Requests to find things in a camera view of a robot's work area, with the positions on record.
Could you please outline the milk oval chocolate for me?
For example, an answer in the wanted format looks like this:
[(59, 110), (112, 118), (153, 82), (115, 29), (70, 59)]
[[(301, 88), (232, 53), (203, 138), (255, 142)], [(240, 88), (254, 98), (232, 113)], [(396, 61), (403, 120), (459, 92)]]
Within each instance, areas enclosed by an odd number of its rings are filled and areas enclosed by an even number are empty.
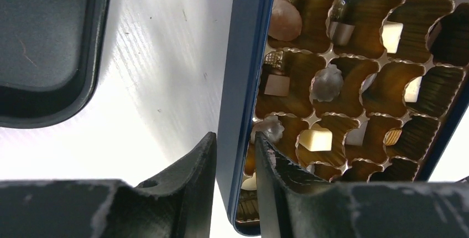
[(296, 39), (303, 27), (299, 11), (287, 0), (273, 0), (268, 35), (288, 42)]

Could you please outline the left gripper pink left finger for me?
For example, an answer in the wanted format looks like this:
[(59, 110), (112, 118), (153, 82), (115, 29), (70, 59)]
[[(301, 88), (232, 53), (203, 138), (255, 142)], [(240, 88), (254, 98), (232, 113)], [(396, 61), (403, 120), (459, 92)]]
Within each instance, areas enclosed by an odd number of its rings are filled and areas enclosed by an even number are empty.
[(136, 187), (119, 179), (5, 180), (2, 237), (209, 237), (216, 134)]

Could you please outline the white square chocolate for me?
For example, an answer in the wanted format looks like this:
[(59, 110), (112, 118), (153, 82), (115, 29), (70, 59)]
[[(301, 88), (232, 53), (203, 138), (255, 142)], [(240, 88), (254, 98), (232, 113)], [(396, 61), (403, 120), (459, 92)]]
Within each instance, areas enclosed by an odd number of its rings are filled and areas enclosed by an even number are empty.
[(299, 135), (299, 144), (310, 152), (323, 152), (332, 150), (332, 132), (315, 123), (310, 129), (302, 131)]

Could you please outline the left gripper pink right finger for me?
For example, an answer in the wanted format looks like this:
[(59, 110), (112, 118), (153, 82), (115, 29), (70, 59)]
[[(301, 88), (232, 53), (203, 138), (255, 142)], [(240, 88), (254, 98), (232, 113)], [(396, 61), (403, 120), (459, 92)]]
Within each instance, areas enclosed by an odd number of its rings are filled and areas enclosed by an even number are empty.
[(263, 237), (467, 237), (468, 184), (324, 181), (255, 139)]

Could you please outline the blue chocolate box with insert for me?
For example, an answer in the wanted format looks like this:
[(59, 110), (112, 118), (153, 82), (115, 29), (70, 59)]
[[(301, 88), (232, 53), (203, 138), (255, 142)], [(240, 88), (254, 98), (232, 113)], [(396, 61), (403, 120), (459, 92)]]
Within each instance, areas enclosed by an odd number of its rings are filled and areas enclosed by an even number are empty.
[[(232, 3), (216, 179), (245, 236), (262, 236), (257, 190), (241, 189), (257, 133), (330, 183), (430, 183), (468, 108), (468, 0), (287, 1), (303, 21), (288, 42), (268, 35), (273, 0)], [(386, 21), (404, 24), (395, 54)], [(420, 76), (417, 102), (405, 102)], [(332, 132), (331, 151), (299, 144), (315, 123)]]

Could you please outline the white oval chocolate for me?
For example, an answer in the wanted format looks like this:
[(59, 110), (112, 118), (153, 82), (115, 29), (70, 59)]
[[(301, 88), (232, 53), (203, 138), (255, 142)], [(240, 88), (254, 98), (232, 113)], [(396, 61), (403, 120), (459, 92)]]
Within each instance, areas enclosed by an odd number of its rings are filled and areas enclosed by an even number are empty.
[(256, 172), (253, 172), (252, 175), (243, 175), (241, 189), (245, 191), (257, 190)]

